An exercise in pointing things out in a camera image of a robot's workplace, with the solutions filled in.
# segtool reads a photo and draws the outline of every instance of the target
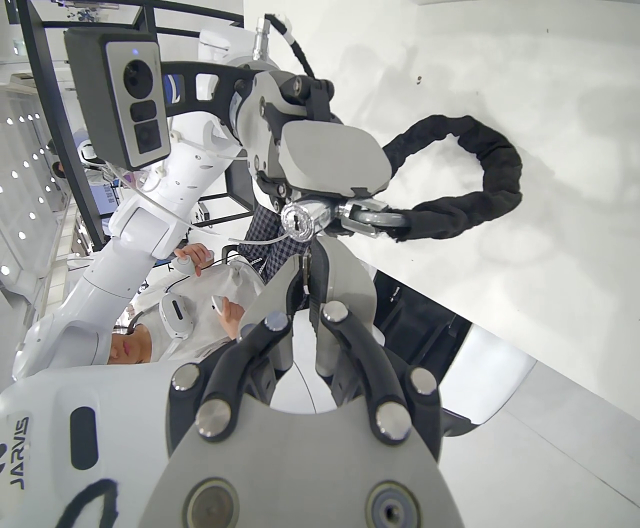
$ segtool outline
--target person's hair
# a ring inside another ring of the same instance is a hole
[[[53,144],[53,140],[49,140],[49,142],[47,143],[47,148],[49,149],[49,152],[54,156],[58,155],[58,151],[56,150],[56,146]]]
[[[53,162],[53,165],[51,165],[51,170],[53,171],[53,174],[55,174],[58,178],[62,178],[63,180],[67,179],[67,177],[65,176],[65,173],[63,173],[60,170],[60,162],[59,161]]]

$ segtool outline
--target round hole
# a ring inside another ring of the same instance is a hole
[[[147,63],[136,59],[125,66],[123,82],[131,97],[145,99],[154,87],[154,75]]]
[[[395,506],[387,506],[385,509],[385,518],[390,524],[398,524],[400,521],[400,510]]]

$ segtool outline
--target black bracket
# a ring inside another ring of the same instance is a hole
[[[232,131],[229,108],[231,99],[236,93],[236,83],[244,81],[244,85],[251,84],[259,72],[247,68],[236,68],[222,64],[206,62],[170,61],[161,66],[163,75],[178,75],[182,79],[184,94],[175,104],[166,105],[166,115],[186,114],[189,112],[209,112]],[[200,74],[213,75],[218,83],[211,100],[199,100],[196,94],[196,78]]]

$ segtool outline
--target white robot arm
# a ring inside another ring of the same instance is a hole
[[[249,31],[218,28],[203,31],[200,40],[203,59],[231,65],[253,63],[253,34]],[[266,57],[255,64],[273,67]],[[198,97],[206,99],[215,82],[210,76],[200,76]],[[156,260],[171,254],[184,237],[191,209],[241,149],[237,141],[222,135],[218,119],[210,113],[176,115],[170,121],[171,154],[151,166],[141,188],[148,199],[134,195],[115,211],[109,222],[111,241],[95,254],[64,304],[28,331],[14,362],[14,379],[49,367],[106,364],[113,323]],[[87,155],[95,157],[94,145],[84,146],[88,148],[91,153]]]

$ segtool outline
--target white cable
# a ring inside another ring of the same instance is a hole
[[[120,172],[120,171],[118,171],[116,169],[116,167],[114,167],[109,162],[107,162],[107,166],[114,172],[114,174],[118,174]],[[287,238],[289,236],[289,235],[285,234],[285,235],[282,235],[281,237],[275,238],[273,240],[263,240],[263,241],[260,241],[260,240],[239,240],[237,238],[229,238],[228,236],[222,235],[220,233],[216,233],[215,231],[211,231],[211,230],[209,230],[207,228],[204,228],[204,227],[199,227],[199,226],[194,225],[194,224],[192,224],[192,223],[190,223],[190,222],[188,222],[186,220],[183,220],[177,214],[175,214],[173,211],[169,211],[169,209],[167,209],[166,207],[160,205],[155,200],[149,198],[146,194],[144,194],[142,191],[140,191],[137,186],[131,185],[129,183],[129,181],[127,181],[123,177],[118,177],[118,186],[122,185],[123,181],[124,181],[125,186],[127,186],[129,189],[134,191],[137,195],[142,196],[142,198],[144,198],[150,204],[153,204],[154,206],[158,207],[160,210],[164,211],[166,214],[172,216],[179,223],[181,223],[184,226],[187,226],[187,228],[195,229],[196,231],[202,231],[203,233],[207,233],[209,235],[216,235],[216,236],[219,236],[219,237],[222,237],[222,238],[226,238],[227,240],[229,240],[229,242],[235,242],[236,244],[243,244],[243,245],[247,245],[247,246],[269,246],[270,244],[275,244],[276,242],[280,242],[280,241],[284,240],[285,238]]]
[[[179,137],[177,139],[178,143],[184,143],[185,145],[189,145],[190,147],[197,148],[198,150],[204,150],[210,156],[218,157],[220,159],[231,159],[233,161],[247,161],[249,159],[248,156],[225,156],[224,154],[218,154],[217,152],[213,152],[212,150],[207,150],[203,145],[197,144],[195,141],[185,140],[183,137]]]

